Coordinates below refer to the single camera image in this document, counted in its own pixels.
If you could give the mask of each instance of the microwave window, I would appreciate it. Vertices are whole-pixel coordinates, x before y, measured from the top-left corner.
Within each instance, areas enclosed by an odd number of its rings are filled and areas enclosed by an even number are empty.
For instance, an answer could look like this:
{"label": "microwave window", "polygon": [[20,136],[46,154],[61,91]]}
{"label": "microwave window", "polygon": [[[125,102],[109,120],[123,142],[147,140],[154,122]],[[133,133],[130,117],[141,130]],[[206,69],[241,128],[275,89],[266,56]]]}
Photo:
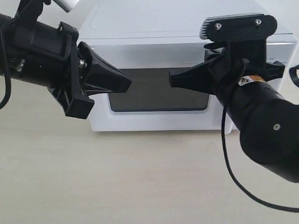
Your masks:
{"label": "microwave window", "polygon": [[133,81],[126,93],[109,93],[114,112],[203,111],[209,95],[191,90],[171,88],[169,71],[179,69],[124,69]]}

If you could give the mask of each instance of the warning label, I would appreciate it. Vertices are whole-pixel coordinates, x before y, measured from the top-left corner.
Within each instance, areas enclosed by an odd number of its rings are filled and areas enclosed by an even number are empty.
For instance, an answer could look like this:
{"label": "warning label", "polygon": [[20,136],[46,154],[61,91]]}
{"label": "warning label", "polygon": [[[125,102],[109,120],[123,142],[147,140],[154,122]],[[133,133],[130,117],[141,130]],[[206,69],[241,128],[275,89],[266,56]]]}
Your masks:
{"label": "warning label", "polygon": [[266,82],[265,80],[262,79],[262,77],[260,76],[256,76],[256,75],[250,75],[250,76],[244,76],[241,78],[241,80],[239,81],[239,85],[246,85],[248,83],[253,83],[253,82]]}

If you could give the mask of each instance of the black cable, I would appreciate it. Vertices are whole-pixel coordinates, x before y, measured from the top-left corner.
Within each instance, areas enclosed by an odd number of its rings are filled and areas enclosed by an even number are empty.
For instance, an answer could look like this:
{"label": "black cable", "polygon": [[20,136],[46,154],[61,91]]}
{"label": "black cable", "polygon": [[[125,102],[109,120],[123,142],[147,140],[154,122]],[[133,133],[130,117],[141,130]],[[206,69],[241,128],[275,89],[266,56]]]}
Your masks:
{"label": "black cable", "polygon": [[290,77],[291,80],[293,81],[293,83],[299,87],[299,78],[297,76],[297,70],[299,69],[299,65],[290,68],[289,73],[290,73]]}
{"label": "black cable", "polygon": [[4,24],[1,27],[1,30],[0,30],[0,39],[1,39],[1,47],[2,47],[3,63],[4,63],[3,72],[4,72],[4,78],[5,78],[5,95],[2,99],[2,101],[0,102],[0,109],[2,109],[3,107],[6,106],[6,104],[9,102],[9,99],[10,99],[10,96],[11,96],[11,76],[10,76],[9,66],[8,66],[8,62],[7,62],[4,32],[5,32],[5,29],[9,25],[14,23],[15,21],[16,20],[12,19],[10,22]]}
{"label": "black cable", "polygon": [[224,159],[225,159],[225,164],[226,167],[228,169],[229,175],[231,176],[231,178],[233,179],[234,183],[248,196],[250,197],[252,200],[254,200],[255,202],[264,205],[266,207],[272,208],[272,209],[276,209],[276,210],[281,210],[281,211],[287,211],[287,212],[294,212],[294,213],[299,213],[299,208],[292,208],[292,207],[285,207],[285,206],[281,206],[281,205],[276,205],[276,204],[272,204],[266,201],[261,200],[260,198],[254,196],[253,194],[251,194],[246,188],[244,188],[237,180],[237,178],[235,177],[230,164],[229,164],[229,159],[228,159],[228,152],[227,152],[227,148],[226,148],[226,141],[225,141],[225,121],[226,121],[226,114],[227,114],[227,109],[228,109],[228,105],[226,104],[223,107],[223,113],[222,113],[222,120],[221,120],[221,139],[222,139],[222,146],[223,146],[223,153],[224,153]]}

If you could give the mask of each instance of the white microwave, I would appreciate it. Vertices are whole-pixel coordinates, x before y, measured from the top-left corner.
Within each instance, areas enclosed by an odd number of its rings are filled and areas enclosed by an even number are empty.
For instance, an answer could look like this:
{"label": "white microwave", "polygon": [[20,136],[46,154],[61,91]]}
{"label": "white microwave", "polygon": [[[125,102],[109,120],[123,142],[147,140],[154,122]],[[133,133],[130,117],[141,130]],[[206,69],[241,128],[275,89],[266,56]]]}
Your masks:
{"label": "white microwave", "polygon": [[[93,131],[220,130],[222,105],[213,95],[171,88],[169,71],[183,71],[204,61],[199,32],[207,17],[264,13],[253,0],[102,0],[80,30],[97,54],[124,71],[133,83],[127,93],[91,96]],[[278,23],[268,38],[267,61],[286,65],[298,40]],[[279,90],[282,79],[270,81]],[[226,133],[235,128],[227,119]]]}

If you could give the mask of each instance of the white tabletop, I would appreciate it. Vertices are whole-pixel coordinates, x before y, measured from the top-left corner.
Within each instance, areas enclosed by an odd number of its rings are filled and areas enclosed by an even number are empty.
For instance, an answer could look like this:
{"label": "white tabletop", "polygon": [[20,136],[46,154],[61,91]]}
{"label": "white tabletop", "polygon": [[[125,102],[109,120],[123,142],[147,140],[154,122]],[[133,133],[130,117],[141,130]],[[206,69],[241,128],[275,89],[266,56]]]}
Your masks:
{"label": "white tabletop", "polygon": [[[80,26],[95,1],[82,0],[70,14],[58,7],[46,8],[43,22],[56,26],[64,20]],[[2,3],[2,13],[13,14],[18,1],[11,2]],[[259,2],[299,35],[299,2]],[[0,81],[3,92],[3,78]],[[297,214],[253,202],[233,184],[225,168],[220,132],[93,133],[87,120],[66,118],[45,88],[13,81],[12,91],[11,101],[0,111],[1,224],[298,220]],[[299,90],[289,78],[281,93],[299,104]],[[228,135],[227,142],[240,182],[264,200],[299,206],[299,185],[248,159],[238,136],[238,132]]]}

